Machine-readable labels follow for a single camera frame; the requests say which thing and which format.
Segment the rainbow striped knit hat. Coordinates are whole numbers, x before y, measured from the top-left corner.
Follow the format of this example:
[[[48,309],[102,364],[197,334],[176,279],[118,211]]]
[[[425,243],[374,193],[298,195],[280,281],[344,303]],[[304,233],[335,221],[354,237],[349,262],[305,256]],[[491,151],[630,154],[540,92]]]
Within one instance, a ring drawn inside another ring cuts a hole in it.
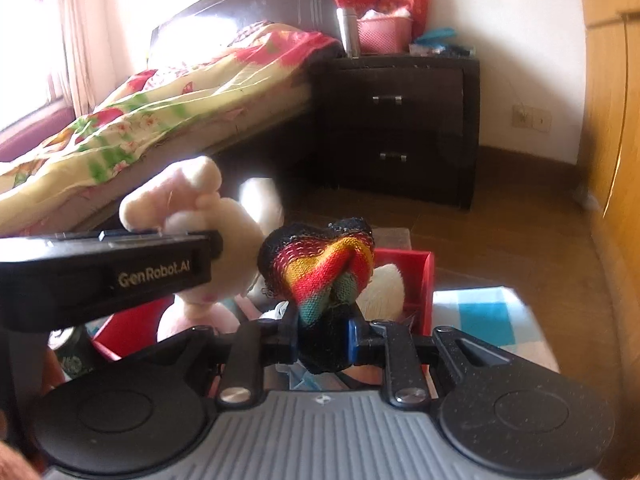
[[[270,292],[296,309],[297,355],[311,373],[356,363],[358,337],[369,331],[357,298],[372,278],[374,248],[361,218],[325,228],[288,224],[262,243],[258,270]]]

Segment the cream plush doll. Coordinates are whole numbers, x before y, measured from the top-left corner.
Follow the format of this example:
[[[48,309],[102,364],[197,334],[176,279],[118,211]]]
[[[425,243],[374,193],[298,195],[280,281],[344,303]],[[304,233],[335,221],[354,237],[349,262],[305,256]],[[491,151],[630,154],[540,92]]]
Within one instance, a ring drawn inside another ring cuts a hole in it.
[[[219,234],[221,253],[210,263],[210,281],[178,293],[184,307],[192,311],[246,295],[257,280],[262,242],[283,226],[283,208],[273,180],[246,180],[238,200],[221,196],[221,185],[216,162],[198,156],[169,165],[119,205],[119,220],[129,231]]]

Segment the dark Starbucks can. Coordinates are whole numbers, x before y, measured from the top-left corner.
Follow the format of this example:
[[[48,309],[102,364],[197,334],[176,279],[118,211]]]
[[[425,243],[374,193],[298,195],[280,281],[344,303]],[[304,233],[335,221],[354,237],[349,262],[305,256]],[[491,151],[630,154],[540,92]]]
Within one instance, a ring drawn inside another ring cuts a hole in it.
[[[68,378],[74,379],[96,368],[96,354],[85,326],[52,330],[48,344]]]

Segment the red cardboard box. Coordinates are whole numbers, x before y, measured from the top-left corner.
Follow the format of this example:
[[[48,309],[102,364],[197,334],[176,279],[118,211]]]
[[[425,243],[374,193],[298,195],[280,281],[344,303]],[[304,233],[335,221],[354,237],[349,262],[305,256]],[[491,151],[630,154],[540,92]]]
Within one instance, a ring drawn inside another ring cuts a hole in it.
[[[413,315],[411,330],[415,335],[429,335],[432,329],[432,307],[435,279],[435,256],[431,252],[376,248],[376,266],[393,263],[404,282],[403,314]],[[114,361],[156,343],[160,318],[174,301],[173,296],[160,298],[111,315],[92,336],[94,348]]]

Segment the pink pig plush toy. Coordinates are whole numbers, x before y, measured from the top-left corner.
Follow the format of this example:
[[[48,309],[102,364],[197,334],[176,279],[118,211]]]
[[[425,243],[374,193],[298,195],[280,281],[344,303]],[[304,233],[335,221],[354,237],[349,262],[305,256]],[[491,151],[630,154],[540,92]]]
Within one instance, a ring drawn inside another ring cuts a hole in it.
[[[242,323],[262,315],[246,297],[234,296],[213,304],[189,304],[175,296],[174,302],[160,317],[156,341],[163,341],[193,326],[213,327],[217,334],[232,334]]]

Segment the blue white checkered cloth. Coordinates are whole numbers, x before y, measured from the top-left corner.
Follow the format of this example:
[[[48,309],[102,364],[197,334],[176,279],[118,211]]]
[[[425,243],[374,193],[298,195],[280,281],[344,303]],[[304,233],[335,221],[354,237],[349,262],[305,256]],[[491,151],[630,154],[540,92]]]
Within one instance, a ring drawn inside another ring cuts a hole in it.
[[[560,370],[534,312],[507,287],[436,290],[432,326],[448,325],[528,359]]]

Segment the purple window seat cushion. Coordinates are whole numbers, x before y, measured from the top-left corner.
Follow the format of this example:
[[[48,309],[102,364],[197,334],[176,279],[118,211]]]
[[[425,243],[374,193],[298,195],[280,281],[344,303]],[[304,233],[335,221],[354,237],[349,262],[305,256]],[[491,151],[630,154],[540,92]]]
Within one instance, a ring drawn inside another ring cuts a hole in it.
[[[1,160],[10,162],[59,133],[75,119],[71,107],[43,108],[1,133]]]

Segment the floral yellow quilt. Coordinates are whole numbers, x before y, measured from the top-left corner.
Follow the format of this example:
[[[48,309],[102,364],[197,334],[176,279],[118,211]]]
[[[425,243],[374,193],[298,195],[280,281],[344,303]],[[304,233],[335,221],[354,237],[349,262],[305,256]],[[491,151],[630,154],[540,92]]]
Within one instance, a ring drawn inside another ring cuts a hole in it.
[[[2,164],[2,234],[34,232],[74,195],[114,180],[191,120],[238,114],[283,89],[306,63],[340,51],[322,32],[257,23],[204,62],[131,76],[93,112]]]

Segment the dark wooden nightstand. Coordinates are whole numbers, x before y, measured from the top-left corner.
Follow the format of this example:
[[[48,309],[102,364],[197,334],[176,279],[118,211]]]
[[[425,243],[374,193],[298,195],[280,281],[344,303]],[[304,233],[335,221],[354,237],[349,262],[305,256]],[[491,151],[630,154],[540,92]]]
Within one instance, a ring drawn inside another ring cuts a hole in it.
[[[476,58],[369,55],[309,71],[329,185],[461,209],[480,145]]]

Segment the beige curtain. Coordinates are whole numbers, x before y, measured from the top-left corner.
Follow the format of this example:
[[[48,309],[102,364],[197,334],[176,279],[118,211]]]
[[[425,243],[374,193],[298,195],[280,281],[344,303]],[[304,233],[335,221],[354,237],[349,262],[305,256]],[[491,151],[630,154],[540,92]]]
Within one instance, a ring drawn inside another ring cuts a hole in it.
[[[90,74],[84,0],[51,0],[55,39],[54,81],[76,116],[96,105]]]

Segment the blue items on nightstand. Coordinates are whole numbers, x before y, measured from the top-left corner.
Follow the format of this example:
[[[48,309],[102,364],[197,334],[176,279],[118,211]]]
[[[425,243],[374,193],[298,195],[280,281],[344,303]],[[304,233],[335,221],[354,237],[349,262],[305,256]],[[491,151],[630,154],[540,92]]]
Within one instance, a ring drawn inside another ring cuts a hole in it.
[[[475,48],[457,44],[457,36],[451,27],[428,30],[409,44],[409,53],[432,58],[472,58]]]

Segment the pink plastic basket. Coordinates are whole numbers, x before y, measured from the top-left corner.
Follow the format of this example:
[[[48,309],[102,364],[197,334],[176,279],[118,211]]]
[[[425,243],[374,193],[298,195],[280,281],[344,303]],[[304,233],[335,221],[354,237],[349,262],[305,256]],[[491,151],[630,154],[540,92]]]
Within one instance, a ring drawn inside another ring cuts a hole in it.
[[[358,20],[360,50],[364,54],[398,54],[409,51],[412,19],[383,16]]]

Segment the steel thermos cup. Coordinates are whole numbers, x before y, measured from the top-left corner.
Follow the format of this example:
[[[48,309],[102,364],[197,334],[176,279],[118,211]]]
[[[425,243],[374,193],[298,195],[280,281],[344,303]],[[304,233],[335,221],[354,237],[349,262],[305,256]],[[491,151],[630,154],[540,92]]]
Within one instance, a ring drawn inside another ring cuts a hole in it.
[[[349,58],[359,58],[360,41],[357,14],[352,8],[337,8],[336,18],[343,49]]]

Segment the wooden wardrobe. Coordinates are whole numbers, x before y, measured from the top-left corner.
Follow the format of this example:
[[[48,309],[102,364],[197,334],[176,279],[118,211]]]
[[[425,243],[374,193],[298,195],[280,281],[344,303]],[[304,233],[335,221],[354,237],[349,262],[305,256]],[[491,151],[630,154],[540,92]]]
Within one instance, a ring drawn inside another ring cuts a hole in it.
[[[579,165],[612,297],[622,393],[613,466],[639,475],[639,0],[582,0],[586,96]]]

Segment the wall power socket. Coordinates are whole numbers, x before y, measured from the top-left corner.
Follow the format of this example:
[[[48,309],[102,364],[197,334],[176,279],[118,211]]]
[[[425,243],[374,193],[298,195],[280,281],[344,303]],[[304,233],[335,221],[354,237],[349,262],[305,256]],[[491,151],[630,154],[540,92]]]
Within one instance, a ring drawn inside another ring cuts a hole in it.
[[[542,133],[549,133],[551,124],[552,115],[548,110],[525,105],[512,106],[513,128],[533,129]]]

